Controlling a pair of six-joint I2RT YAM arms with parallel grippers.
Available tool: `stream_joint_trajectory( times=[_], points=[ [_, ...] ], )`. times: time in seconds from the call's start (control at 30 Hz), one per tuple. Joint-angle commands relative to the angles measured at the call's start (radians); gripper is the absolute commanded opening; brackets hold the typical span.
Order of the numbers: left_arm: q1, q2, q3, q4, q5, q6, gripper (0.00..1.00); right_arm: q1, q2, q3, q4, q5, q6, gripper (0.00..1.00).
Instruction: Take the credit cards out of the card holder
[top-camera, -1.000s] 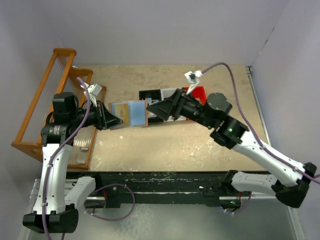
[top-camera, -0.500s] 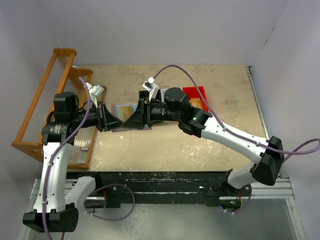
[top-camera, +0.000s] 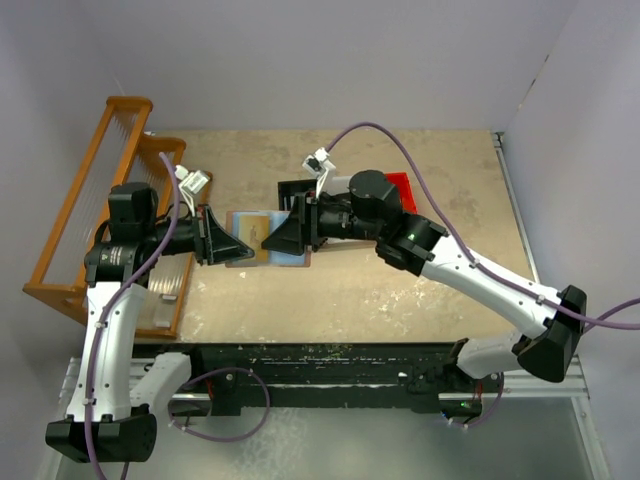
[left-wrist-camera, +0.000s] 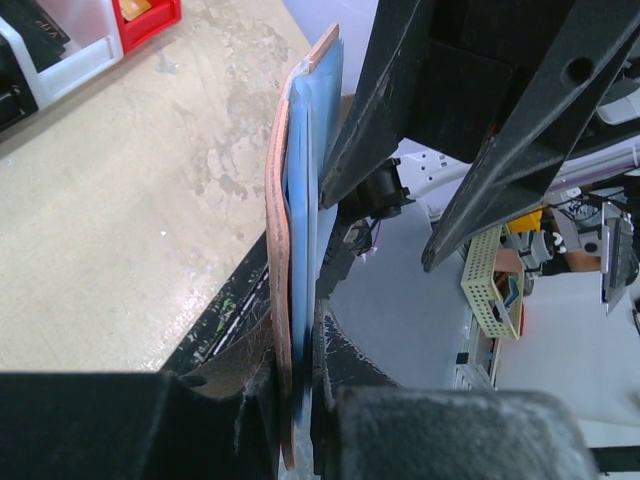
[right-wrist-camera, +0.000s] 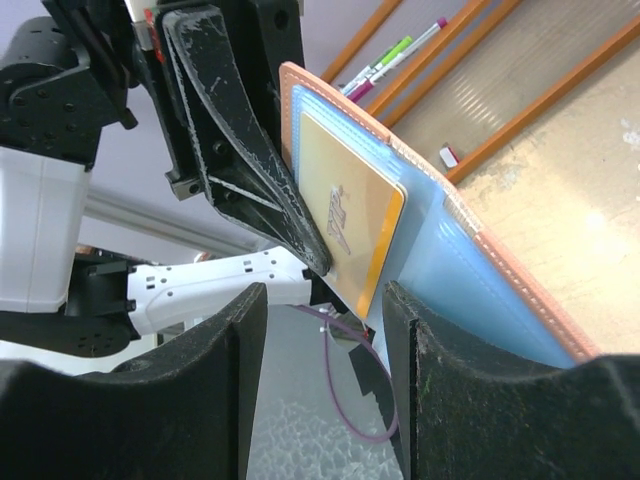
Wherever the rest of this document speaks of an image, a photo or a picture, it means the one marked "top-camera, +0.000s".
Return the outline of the gold card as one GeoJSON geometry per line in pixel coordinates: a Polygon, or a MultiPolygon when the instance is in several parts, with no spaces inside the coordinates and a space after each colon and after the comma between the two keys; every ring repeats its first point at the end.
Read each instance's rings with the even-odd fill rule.
{"type": "Polygon", "coordinates": [[[252,261],[266,263],[269,253],[262,248],[262,242],[270,233],[270,218],[262,214],[240,213],[235,227],[238,238],[254,251],[252,261]]]}

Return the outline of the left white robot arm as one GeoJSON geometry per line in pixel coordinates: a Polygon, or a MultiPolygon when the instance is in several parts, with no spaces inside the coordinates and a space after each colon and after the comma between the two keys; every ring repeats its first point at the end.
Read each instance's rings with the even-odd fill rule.
{"type": "Polygon", "coordinates": [[[246,259],[253,251],[224,230],[203,203],[204,175],[179,184],[181,201],[159,214],[149,184],[114,186],[109,216],[85,256],[87,331],[80,371],[63,419],[48,424],[48,446],[77,463],[145,462],[159,416],[191,372],[182,353],[159,355],[136,384],[130,368],[138,317],[147,298],[155,250],[191,254],[199,264],[246,259]]]}

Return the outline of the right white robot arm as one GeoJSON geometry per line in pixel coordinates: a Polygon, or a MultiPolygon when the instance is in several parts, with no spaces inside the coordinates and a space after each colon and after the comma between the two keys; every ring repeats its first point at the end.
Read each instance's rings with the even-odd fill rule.
{"type": "Polygon", "coordinates": [[[464,253],[443,226],[406,211],[397,187],[377,170],[352,176],[344,194],[296,194],[262,247],[301,255],[326,239],[371,240],[387,265],[453,288],[509,321],[512,333],[455,343],[450,361],[468,377],[523,369],[548,382],[564,380],[583,333],[573,317],[586,308],[581,289],[559,291],[464,253]]]}

